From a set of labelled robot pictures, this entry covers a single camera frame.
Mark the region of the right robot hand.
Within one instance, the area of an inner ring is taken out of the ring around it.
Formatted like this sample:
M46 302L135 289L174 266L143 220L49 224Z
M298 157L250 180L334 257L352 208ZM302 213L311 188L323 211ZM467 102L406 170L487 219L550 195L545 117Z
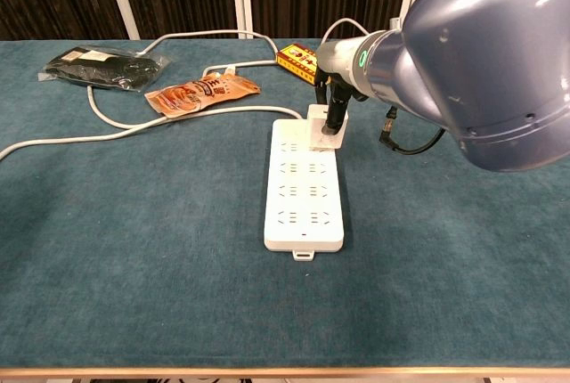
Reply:
M314 90L318 104L328 105L327 118L322 128L325 135L337 134L352 97L366 101L371 94L365 82L359 58L366 36L322 43L316 51L317 69Z

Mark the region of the white power adapter plug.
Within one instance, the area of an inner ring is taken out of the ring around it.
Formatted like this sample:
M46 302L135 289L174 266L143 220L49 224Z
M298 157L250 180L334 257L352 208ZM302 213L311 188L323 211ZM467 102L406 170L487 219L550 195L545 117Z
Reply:
M306 134L309 148L319 150L336 150L342 147L349 119L348 112L346 112L343 124L336 134L323 133L322 129L325 127L327 117L327 105L311 104L308 107Z

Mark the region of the white power strip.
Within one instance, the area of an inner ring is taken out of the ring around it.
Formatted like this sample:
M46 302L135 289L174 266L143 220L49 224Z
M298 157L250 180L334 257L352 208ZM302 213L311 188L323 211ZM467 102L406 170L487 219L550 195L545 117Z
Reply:
M345 235L335 151L310 148L307 125L273 122L266 192L265 246L297 261L339 251Z

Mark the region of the red yellow small box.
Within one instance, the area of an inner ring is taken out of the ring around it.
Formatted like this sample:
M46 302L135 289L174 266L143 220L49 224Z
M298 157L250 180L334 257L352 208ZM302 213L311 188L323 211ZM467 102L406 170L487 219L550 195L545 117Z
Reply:
M277 63L308 84L314 85L317 59L312 49L297 43L287 45L277 52Z

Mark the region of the orange snack pouch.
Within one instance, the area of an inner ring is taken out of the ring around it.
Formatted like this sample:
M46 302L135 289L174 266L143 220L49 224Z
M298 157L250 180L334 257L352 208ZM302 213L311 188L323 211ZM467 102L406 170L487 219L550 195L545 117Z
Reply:
M178 118L204 110L219 102L234 101L261 88L251 80L232 73L211 73L199 80L168 86L145 95L148 104L167 118Z

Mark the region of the black item in clear bag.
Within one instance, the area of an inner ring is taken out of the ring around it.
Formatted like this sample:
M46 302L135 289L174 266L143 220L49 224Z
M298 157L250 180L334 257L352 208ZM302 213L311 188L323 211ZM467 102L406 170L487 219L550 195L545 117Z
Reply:
M47 62L37 78L39 81L60 79L80 86L142 92L169 63L162 54L80 45Z

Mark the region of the teal velvet tablecloth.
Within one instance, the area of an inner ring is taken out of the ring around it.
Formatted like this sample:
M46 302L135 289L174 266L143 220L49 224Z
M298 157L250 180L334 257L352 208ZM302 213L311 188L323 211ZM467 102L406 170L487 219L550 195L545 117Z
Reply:
M246 113L0 161L0 368L570 367L570 159L419 156L352 102L338 152L345 242L299 263L264 245L274 121L307 83L245 76Z

